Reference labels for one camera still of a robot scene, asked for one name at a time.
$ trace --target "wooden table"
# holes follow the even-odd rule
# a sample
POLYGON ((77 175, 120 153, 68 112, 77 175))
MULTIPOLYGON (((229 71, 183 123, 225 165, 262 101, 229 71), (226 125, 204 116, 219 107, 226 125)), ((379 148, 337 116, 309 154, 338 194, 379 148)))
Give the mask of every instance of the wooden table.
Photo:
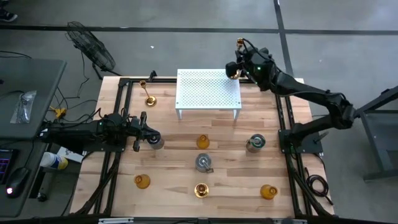
MULTIPOLYGON (((104 77, 97 104, 101 114, 113 112, 119 79, 104 77)), ((242 110, 237 122, 234 123, 230 111, 212 110, 184 111, 179 121, 174 108, 175 87, 175 83, 148 83, 149 94, 158 100, 157 105, 150 108, 144 103, 144 90, 138 83, 133 86, 129 113, 139 117, 141 111, 146 111, 147 124, 160 131, 165 146, 155 151, 143 142, 141 150, 134 152, 134 138, 129 138, 119 166, 112 216, 292 217, 285 157, 280 152, 277 137, 280 127, 275 96, 270 91, 260 92, 254 84, 241 84, 242 110), (246 140, 256 133, 262 134, 267 142, 261 152, 251 154, 245 148, 246 140), (208 149, 196 147, 196 139, 201 134, 207 134, 210 139, 208 149), (195 158, 203 152, 213 160, 212 174, 195 169, 195 158), (134 176, 137 174, 150 176, 151 184, 147 189, 136 187, 134 176), (194 194, 194 187, 200 182, 209 186, 206 198, 197 198, 194 194), (264 184, 279 189, 273 200, 260 196, 260 187, 264 184)), ((291 101, 296 122, 312 120, 307 101, 296 97, 291 97, 291 101)), ((95 152, 84 160, 71 212, 81 208, 98 186, 103 157, 103 152, 95 152)), ((302 157, 311 174, 325 177, 319 158, 311 154, 302 157)), ((296 186, 300 208, 304 211, 302 191, 296 186)), ((102 209, 107 195, 106 189, 102 209)), ((317 199, 333 213, 333 207, 325 198, 317 199)))

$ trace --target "concrete floor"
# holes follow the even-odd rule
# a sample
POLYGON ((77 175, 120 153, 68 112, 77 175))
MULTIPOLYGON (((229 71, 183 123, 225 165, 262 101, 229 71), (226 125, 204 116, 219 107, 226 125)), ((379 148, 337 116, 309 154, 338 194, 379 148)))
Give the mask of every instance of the concrete floor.
MULTIPOLYGON (((279 0, 286 29, 398 30, 395 0, 279 0)), ((64 26, 80 21, 86 26, 253 28, 277 29, 273 0, 13 0, 8 9, 19 15, 16 24, 64 26)), ((111 52, 123 75, 176 75, 178 68, 223 68, 234 60, 237 37, 267 47, 279 67, 284 56, 279 34, 192 32, 94 32, 111 52)), ((396 35, 287 35, 295 77, 309 85, 341 91, 355 107, 398 84, 396 35)), ((80 52, 60 31, 0 30, 1 50, 33 58, 68 62, 60 83, 66 96, 75 96, 82 76, 80 52)), ((81 98, 69 105, 97 99, 101 82, 86 59, 90 77, 81 98)), ((398 103, 392 102, 391 108, 398 103)), ((69 111, 78 118, 94 110, 87 103, 69 111)), ((311 104, 313 115, 326 110, 311 104)), ((345 218, 398 222, 398 180, 365 184, 363 175, 377 172, 376 160, 360 120, 344 131, 331 129, 322 141, 331 197, 337 215, 345 218)), ((28 199, 20 218, 59 216, 72 192, 75 175, 57 175, 50 200, 28 199)))

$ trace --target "black fan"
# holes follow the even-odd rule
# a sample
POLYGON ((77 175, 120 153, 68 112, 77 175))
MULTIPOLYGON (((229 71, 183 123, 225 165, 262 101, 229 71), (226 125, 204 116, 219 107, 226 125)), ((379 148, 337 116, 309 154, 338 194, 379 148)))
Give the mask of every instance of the black fan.
POLYGON ((97 73, 100 80, 100 73, 98 73, 96 66, 98 66, 103 72, 110 72, 115 75, 120 74, 113 72, 113 68, 116 65, 111 54, 106 50, 104 43, 99 41, 94 34, 86 29, 79 22, 68 22, 68 36, 73 41, 75 47, 83 52, 93 62, 93 68, 97 73))

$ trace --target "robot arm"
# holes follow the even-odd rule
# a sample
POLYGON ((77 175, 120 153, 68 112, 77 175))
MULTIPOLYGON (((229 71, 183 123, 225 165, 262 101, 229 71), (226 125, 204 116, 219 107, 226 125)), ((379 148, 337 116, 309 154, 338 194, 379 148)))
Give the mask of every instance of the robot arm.
POLYGON ((238 79, 246 76, 257 84, 261 91, 270 90, 281 97, 294 95, 328 109, 328 116, 306 124, 295 123, 286 135, 287 142, 300 146, 309 134, 328 128, 348 129, 352 126, 355 109, 344 94, 331 93, 329 90, 299 83, 277 67, 268 49, 258 50, 246 39, 238 39, 237 47, 236 62, 226 64, 226 74, 229 78, 238 79))
POLYGON ((133 150, 138 152, 140 140, 156 142, 161 138, 158 131, 148 127, 146 119, 146 112, 141 113, 140 119, 112 113, 90 123, 44 123, 39 138, 81 154, 83 150, 123 151, 127 137, 134 136, 133 150))

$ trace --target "computer mouse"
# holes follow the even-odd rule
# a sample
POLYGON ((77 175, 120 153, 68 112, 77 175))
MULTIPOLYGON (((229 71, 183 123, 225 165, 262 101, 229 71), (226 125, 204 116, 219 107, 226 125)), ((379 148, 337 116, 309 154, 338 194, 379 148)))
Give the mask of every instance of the computer mouse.
POLYGON ((16 198, 24 191, 25 182, 30 170, 25 167, 17 168, 7 179, 6 193, 9 198, 16 198))

